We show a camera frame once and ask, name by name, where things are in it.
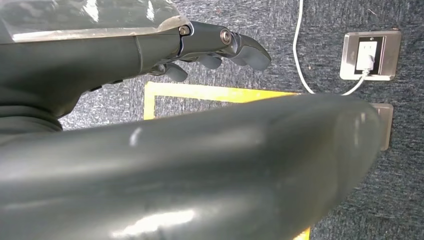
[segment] power outlet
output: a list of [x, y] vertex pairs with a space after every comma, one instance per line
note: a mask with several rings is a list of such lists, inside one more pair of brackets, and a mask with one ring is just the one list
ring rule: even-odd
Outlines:
[[363, 55], [374, 57], [373, 70], [365, 80], [390, 81], [395, 78], [401, 48], [400, 31], [350, 32], [344, 36], [340, 77], [358, 80], [365, 68]]

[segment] transparent plastic sheet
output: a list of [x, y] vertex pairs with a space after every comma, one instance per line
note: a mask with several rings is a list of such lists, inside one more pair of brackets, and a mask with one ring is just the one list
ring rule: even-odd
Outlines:
[[154, 34], [185, 25], [171, 0], [1, 0], [16, 43]]

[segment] yellow floor marking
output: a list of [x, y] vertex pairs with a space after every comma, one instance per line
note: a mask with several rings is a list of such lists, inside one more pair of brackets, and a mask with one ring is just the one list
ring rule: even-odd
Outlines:
[[309, 240], [311, 229], [302, 232], [299, 236], [295, 237], [294, 240]]
[[155, 118], [156, 96], [211, 100], [229, 103], [248, 103], [262, 99], [291, 96], [296, 94], [297, 93], [282, 91], [158, 83], [149, 81], [144, 87], [144, 120]]

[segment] metal plate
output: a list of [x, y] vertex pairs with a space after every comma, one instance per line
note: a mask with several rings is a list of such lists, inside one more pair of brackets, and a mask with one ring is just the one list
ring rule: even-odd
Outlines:
[[372, 106], [377, 109], [381, 119], [381, 150], [389, 149], [390, 134], [392, 131], [393, 105], [386, 103], [372, 103]]
[[365, 80], [390, 81], [395, 78], [402, 33], [400, 31], [368, 31], [350, 32], [344, 36], [340, 67], [340, 77], [342, 79], [358, 80], [361, 77], [361, 74], [355, 73], [360, 39], [381, 37], [384, 40], [381, 48], [378, 74], [371, 74]]

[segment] dark gray robot arm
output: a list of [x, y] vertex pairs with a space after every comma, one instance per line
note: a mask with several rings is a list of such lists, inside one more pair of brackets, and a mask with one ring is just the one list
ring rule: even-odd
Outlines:
[[376, 111], [331, 95], [61, 132], [58, 118], [105, 84], [182, 81], [177, 60], [262, 70], [271, 58], [252, 38], [200, 22], [148, 35], [5, 37], [2, 240], [289, 240], [346, 196], [379, 149]]
[[291, 240], [358, 184], [379, 118], [301, 95], [21, 135], [0, 147], [4, 240]]

